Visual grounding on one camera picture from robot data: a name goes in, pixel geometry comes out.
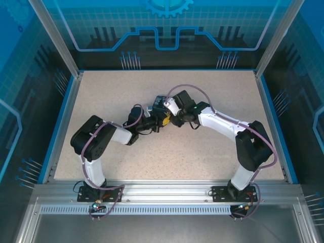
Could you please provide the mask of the starry night painted tin box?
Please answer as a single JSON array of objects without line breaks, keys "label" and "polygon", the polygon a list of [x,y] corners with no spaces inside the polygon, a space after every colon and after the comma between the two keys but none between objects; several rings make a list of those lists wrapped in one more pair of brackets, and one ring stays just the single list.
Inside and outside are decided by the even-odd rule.
[{"label": "starry night painted tin box", "polygon": [[168,109],[164,106],[166,96],[157,96],[152,105],[152,112],[168,112]]}]

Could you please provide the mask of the aluminium mounting rail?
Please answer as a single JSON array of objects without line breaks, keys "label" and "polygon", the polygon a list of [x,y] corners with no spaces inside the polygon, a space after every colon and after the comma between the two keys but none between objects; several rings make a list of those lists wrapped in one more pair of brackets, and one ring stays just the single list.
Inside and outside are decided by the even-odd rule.
[{"label": "aluminium mounting rail", "polygon": [[[227,180],[108,180],[107,185],[124,185],[122,204],[138,205],[203,205],[212,204],[208,195],[212,186],[226,186]],[[76,193],[72,191],[72,180],[54,180],[34,187],[30,203],[76,204]],[[283,180],[257,181],[261,193],[260,204],[294,205],[304,204],[301,185]]]}]

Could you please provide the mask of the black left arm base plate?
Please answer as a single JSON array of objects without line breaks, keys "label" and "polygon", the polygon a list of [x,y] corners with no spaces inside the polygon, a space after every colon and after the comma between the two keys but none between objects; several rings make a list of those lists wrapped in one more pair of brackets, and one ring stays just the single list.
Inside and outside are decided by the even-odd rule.
[{"label": "black left arm base plate", "polygon": [[81,186],[77,193],[77,202],[94,203],[101,200],[104,203],[113,203],[120,194],[120,189],[99,190],[92,187]]}]

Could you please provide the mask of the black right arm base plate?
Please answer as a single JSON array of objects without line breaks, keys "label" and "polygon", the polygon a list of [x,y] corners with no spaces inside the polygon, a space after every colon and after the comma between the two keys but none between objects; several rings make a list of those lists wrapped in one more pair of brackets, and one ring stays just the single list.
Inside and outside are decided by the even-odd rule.
[{"label": "black right arm base plate", "polygon": [[232,197],[228,192],[227,186],[212,186],[208,191],[208,196],[211,196],[214,203],[235,203],[235,202],[253,202],[256,203],[258,201],[257,190],[255,186],[248,186],[242,192],[239,193],[236,198]]}]

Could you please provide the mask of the aluminium frame post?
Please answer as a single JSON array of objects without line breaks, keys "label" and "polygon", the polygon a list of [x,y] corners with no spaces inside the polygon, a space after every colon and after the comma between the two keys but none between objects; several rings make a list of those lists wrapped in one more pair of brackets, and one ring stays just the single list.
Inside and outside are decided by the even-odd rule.
[{"label": "aluminium frame post", "polygon": [[263,56],[257,68],[255,70],[255,78],[260,79],[261,75],[265,71],[266,67],[268,66],[271,58],[273,57],[274,53],[276,52],[277,48],[279,47],[281,41],[287,34],[288,29],[290,28],[291,24],[293,23],[296,15],[298,14],[301,6],[303,5],[305,0],[291,0],[289,7],[287,8],[282,20],[280,21],[269,45],[267,46]]},{"label": "aluminium frame post", "polygon": [[53,42],[55,48],[59,52],[62,60],[67,66],[70,73],[74,78],[80,77],[80,70],[77,67],[67,45],[65,44],[58,28],[56,27],[50,13],[45,7],[42,0],[28,0],[33,10],[35,11],[37,17],[39,18],[41,24],[45,28],[47,34],[49,35],[51,41]]}]

